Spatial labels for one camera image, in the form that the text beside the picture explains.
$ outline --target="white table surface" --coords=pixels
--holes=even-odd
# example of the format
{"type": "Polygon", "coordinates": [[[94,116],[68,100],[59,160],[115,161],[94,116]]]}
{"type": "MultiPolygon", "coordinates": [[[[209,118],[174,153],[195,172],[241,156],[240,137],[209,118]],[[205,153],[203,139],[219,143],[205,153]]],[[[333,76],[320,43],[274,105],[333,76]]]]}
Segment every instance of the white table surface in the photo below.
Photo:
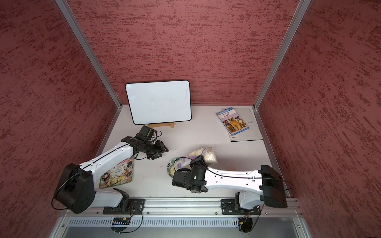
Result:
{"type": "MultiPolygon", "coordinates": [[[[162,157],[155,160],[135,160],[133,181],[113,188],[122,189],[131,197],[233,197],[238,191],[214,189],[196,194],[172,186],[172,178],[166,172],[171,159],[209,146],[213,147],[216,153],[218,164],[211,165],[216,169],[249,171],[260,169],[261,165],[271,166],[263,140],[230,142],[226,128],[216,116],[216,112],[228,107],[230,106],[192,106],[190,121],[175,122],[174,128],[154,128],[162,132],[158,139],[165,144],[169,152],[163,153],[162,157]]],[[[124,105],[103,151],[111,149],[126,136],[135,136],[141,127],[142,125],[133,124],[129,106],[124,105]]],[[[145,156],[145,153],[140,153],[138,158],[145,156]]]]}

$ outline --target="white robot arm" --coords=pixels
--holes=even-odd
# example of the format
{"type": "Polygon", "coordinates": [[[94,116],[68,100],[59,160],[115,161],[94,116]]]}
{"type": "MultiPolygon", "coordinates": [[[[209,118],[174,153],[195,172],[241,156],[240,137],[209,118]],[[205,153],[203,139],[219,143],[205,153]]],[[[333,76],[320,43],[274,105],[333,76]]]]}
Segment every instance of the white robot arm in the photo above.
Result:
{"type": "Polygon", "coordinates": [[[161,157],[168,149],[157,137],[156,130],[143,126],[135,137],[123,138],[119,144],[102,155],[80,165],[67,165],[53,199],[74,213],[81,213],[91,207],[111,207],[116,214],[122,214],[128,209],[128,194],[117,188],[114,191],[97,189],[97,180],[110,168],[138,152],[146,153],[147,159],[151,160],[161,157]]]}
{"type": "Polygon", "coordinates": [[[192,193],[207,192],[214,188],[232,188],[240,192],[235,194],[235,209],[245,214],[255,206],[266,204],[274,208],[286,208],[286,193],[283,178],[268,165],[260,170],[222,171],[208,168],[200,155],[190,162],[191,169],[177,170],[172,185],[183,187],[192,193]]]}

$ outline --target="book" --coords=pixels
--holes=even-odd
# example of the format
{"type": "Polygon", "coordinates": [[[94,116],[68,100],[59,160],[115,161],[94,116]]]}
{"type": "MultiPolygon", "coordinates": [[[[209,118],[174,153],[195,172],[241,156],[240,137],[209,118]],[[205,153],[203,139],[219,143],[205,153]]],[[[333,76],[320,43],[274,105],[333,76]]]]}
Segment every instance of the book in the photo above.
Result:
{"type": "Polygon", "coordinates": [[[240,118],[248,125],[250,130],[243,131],[236,135],[229,134],[231,142],[234,141],[257,141],[263,140],[262,134],[256,123],[253,111],[251,108],[234,108],[234,110],[240,115],[240,118]]]}
{"type": "Polygon", "coordinates": [[[102,175],[99,188],[108,188],[132,182],[133,162],[134,157],[131,156],[109,169],[102,175]]]}
{"type": "Polygon", "coordinates": [[[217,112],[216,114],[232,136],[249,129],[248,125],[240,118],[238,113],[232,107],[217,112]]]}

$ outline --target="whiteboard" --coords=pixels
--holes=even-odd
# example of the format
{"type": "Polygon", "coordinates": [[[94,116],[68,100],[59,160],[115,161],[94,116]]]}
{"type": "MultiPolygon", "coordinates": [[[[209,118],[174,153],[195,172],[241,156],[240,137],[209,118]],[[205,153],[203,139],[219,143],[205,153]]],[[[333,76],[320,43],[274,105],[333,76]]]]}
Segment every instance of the whiteboard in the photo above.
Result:
{"type": "Polygon", "coordinates": [[[187,80],[127,83],[126,92],[135,125],[192,119],[191,91],[187,80]]]}

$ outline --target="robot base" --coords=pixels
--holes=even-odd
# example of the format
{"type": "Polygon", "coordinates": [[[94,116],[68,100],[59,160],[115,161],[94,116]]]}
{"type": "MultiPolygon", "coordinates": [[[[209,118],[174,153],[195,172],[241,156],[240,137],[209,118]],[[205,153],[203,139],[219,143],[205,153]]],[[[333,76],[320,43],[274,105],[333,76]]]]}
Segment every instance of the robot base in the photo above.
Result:
{"type": "MultiPolygon", "coordinates": [[[[235,209],[235,200],[234,199],[221,199],[221,210],[222,215],[247,215],[249,210],[238,208],[235,209]]],[[[258,206],[255,206],[251,211],[250,215],[260,215],[261,209],[258,206]]]]}
{"type": "Polygon", "coordinates": [[[129,210],[131,209],[131,205],[134,207],[135,211],[136,210],[139,210],[139,212],[137,213],[139,215],[142,214],[143,212],[143,209],[144,209],[144,203],[146,202],[145,199],[141,199],[141,198],[129,198],[128,199],[128,209],[127,211],[124,211],[124,212],[115,212],[113,211],[111,207],[104,207],[103,209],[103,214],[105,215],[115,215],[115,214],[128,214],[129,213],[129,210]]]}

